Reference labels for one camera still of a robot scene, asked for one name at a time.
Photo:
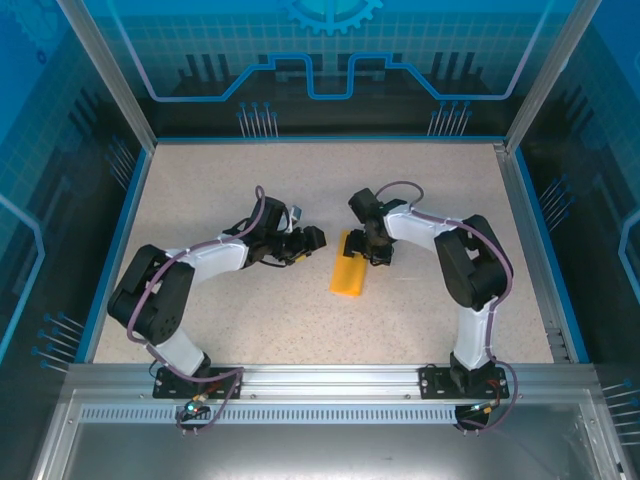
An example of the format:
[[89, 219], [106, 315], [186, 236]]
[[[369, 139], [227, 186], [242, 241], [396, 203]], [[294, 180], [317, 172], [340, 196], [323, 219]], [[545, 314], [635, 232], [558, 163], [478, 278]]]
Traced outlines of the yellow paper sheet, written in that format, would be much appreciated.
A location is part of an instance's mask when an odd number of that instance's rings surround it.
[[368, 261], [360, 254], [344, 254], [349, 231], [341, 232], [329, 291], [336, 295], [358, 297], [361, 295]]

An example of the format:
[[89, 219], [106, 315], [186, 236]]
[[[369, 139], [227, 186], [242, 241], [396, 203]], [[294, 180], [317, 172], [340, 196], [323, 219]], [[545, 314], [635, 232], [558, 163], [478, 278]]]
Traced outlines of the blue edge strip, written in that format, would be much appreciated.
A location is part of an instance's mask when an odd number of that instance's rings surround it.
[[136, 161], [84, 331], [76, 350], [75, 363], [91, 363], [94, 359], [106, 319], [108, 299], [117, 280], [152, 158], [152, 153], [142, 149]]
[[175, 145], [267, 145], [289, 143], [444, 143], [444, 144], [503, 144], [501, 136], [427, 136], [427, 135], [313, 135], [273, 137], [158, 137], [158, 144]]
[[575, 358], [575, 361], [573, 363], [589, 364], [591, 360], [589, 358], [584, 340], [581, 335], [580, 327], [570, 301], [566, 284], [558, 264], [558, 260], [551, 242], [551, 237], [547, 229], [547, 224], [545, 223], [542, 209], [539, 205], [538, 196], [534, 189], [534, 185], [531, 180], [526, 162], [520, 150], [516, 150], [512, 156], [517, 160], [518, 166], [520, 168], [525, 183], [525, 188], [529, 196], [531, 206], [533, 207], [536, 222], [540, 231], [540, 235], [542, 237], [546, 257], [551, 268], [553, 279], [555, 280], [556, 291], [566, 315], [565, 335], [566, 339], [571, 339], [572, 352], [574, 353]]

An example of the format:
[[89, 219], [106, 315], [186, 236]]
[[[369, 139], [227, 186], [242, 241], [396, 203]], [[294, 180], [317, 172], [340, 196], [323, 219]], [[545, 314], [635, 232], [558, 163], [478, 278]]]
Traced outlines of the perforated metal tray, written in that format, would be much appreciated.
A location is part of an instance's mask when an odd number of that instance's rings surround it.
[[31, 480], [640, 480], [590, 398], [527, 403], [487, 432], [416, 402], [235, 402], [197, 434], [177, 410], [63, 403]]

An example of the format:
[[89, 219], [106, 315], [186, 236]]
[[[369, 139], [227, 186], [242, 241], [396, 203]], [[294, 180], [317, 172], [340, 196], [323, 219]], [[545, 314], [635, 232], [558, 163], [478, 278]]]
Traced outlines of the wide aluminium mounting rail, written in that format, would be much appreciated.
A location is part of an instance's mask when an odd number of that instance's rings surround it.
[[[417, 365], [253, 365], [245, 368], [244, 402], [416, 402], [431, 383]], [[526, 403], [577, 403], [601, 396], [588, 364], [517, 364], [511, 396]], [[61, 394], [88, 402], [138, 402], [151, 397], [143, 364], [80, 364], [70, 368]]]

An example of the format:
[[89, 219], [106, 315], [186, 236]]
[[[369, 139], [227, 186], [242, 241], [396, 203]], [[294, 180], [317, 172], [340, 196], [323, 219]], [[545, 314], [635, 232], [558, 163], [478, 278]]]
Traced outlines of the blue printed enclosure panel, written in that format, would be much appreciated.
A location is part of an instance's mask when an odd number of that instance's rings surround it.
[[640, 480], [640, 0], [602, 0], [518, 150]]
[[0, 480], [29, 480], [145, 150], [57, 0], [0, 0]]
[[504, 135], [576, 0], [83, 0], [160, 138]]

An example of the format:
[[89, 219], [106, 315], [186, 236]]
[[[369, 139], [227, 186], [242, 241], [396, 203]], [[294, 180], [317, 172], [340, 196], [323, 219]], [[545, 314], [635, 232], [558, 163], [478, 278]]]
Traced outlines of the slotted aluminium frame rail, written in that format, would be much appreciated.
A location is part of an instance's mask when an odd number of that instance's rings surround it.
[[573, 363], [575, 358], [571, 339], [566, 339], [565, 335], [566, 315], [556, 291], [520, 168], [502, 143], [495, 143], [493, 147], [553, 362]]

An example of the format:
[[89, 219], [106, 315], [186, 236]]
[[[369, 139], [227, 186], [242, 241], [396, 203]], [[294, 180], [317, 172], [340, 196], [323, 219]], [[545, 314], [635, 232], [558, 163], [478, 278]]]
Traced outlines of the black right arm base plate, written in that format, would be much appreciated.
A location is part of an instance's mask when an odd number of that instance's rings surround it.
[[427, 364], [418, 370], [418, 387], [423, 400], [510, 398], [505, 371], [493, 363], [471, 371], [461, 366]]

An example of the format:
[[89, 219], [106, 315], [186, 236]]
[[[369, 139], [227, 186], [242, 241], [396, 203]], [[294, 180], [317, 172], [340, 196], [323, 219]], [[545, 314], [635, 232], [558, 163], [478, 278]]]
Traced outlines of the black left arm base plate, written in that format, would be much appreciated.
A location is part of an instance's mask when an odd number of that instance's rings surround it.
[[232, 388], [234, 379], [235, 375], [232, 374], [217, 382], [192, 382], [178, 377], [166, 367], [161, 367], [155, 373], [152, 396], [155, 399], [187, 400], [205, 394], [208, 399], [223, 400], [231, 391], [231, 398], [239, 399], [241, 384], [238, 383]]

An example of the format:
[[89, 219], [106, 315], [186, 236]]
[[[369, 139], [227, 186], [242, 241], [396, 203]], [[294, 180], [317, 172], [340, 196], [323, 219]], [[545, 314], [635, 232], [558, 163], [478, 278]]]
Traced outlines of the aluminium frame post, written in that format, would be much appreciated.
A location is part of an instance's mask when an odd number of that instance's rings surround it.
[[533, 124], [602, 0], [576, 0], [542, 68], [505, 137], [504, 151], [514, 154]]
[[157, 139], [83, 0], [56, 0], [141, 146], [153, 154]]

